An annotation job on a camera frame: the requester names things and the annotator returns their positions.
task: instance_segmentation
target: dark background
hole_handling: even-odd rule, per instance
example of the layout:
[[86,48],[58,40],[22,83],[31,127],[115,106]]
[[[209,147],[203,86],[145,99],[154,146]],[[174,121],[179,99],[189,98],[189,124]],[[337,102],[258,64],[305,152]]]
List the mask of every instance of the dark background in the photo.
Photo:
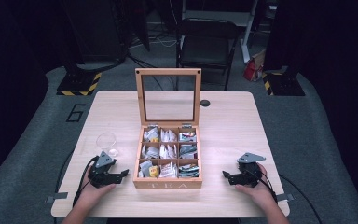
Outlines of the dark background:
[[[64,61],[83,63],[59,1],[0,0],[0,164],[43,101],[46,72]],[[282,0],[265,68],[282,65],[319,93],[358,190],[358,1]]]

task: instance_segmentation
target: yellow and black tape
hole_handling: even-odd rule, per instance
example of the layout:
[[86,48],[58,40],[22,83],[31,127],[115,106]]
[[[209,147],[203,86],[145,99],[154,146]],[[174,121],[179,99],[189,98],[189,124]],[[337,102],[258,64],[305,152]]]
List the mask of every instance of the yellow and black tape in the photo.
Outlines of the yellow and black tape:
[[262,78],[264,81],[264,87],[266,88],[268,95],[274,95],[272,91],[271,85],[269,84],[269,76],[268,75],[281,75],[282,73],[263,73]]
[[86,91],[57,91],[57,95],[67,95],[67,96],[74,96],[74,95],[92,95],[92,93],[97,88],[98,81],[101,78],[101,73],[95,75],[94,79],[92,80],[89,88]]

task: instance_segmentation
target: red object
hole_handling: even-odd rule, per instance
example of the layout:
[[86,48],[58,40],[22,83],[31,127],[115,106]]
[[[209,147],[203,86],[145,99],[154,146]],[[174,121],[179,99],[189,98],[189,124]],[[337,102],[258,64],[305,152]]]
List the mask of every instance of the red object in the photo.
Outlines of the red object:
[[243,77],[252,81],[255,73],[255,60],[252,59],[246,65],[245,71],[243,72]]

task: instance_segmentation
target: tea bag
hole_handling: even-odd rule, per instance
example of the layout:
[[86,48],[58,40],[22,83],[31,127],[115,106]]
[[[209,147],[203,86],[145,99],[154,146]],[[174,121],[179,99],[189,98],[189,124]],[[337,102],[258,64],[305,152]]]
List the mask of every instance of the tea bag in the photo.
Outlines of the tea bag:
[[179,133],[179,142],[197,142],[195,132]]
[[177,136],[173,131],[168,130],[168,136],[169,136],[170,142],[176,142],[177,141]]
[[157,159],[158,158],[158,148],[149,147],[145,154],[145,159]]
[[176,164],[171,161],[168,164],[159,166],[159,177],[176,177]]
[[182,145],[179,152],[181,159],[195,159],[197,154],[197,147],[193,145]]
[[153,128],[144,133],[144,140],[146,142],[159,142],[158,128]]
[[149,173],[149,167],[153,166],[152,161],[144,161],[141,164],[139,164],[142,173],[144,174],[144,176],[146,177],[150,177],[150,173]]
[[161,145],[161,147],[159,147],[159,157],[162,159],[168,159],[167,156],[168,153],[166,147],[164,145]]
[[170,146],[170,145],[168,145],[168,158],[169,159],[176,159],[176,157],[177,157],[177,154],[176,154],[176,145],[173,145],[173,148]]
[[198,177],[199,175],[199,166],[196,164],[179,166],[179,177]]
[[144,158],[146,156],[146,144],[142,146],[141,150],[141,158]]
[[168,135],[168,132],[161,130],[161,142],[168,142],[169,140],[170,136]]

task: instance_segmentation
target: wooden table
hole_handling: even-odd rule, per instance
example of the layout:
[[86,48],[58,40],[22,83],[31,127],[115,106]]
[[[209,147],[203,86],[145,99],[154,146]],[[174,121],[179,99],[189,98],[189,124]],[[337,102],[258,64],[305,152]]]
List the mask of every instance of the wooden table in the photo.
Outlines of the wooden table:
[[[238,174],[237,158],[245,152],[266,157],[261,161],[277,194],[282,183],[269,143],[250,92],[202,91],[200,148],[203,183],[201,189],[136,189],[132,183],[141,122],[137,91],[99,91],[95,96],[60,192],[66,199],[54,202],[51,214],[65,217],[72,208],[80,177],[91,158],[99,155],[97,137],[113,132],[117,137],[117,163],[111,170],[130,173],[90,212],[91,217],[260,217],[261,210],[250,198],[228,184],[222,171]],[[288,215],[287,202],[279,202]]]

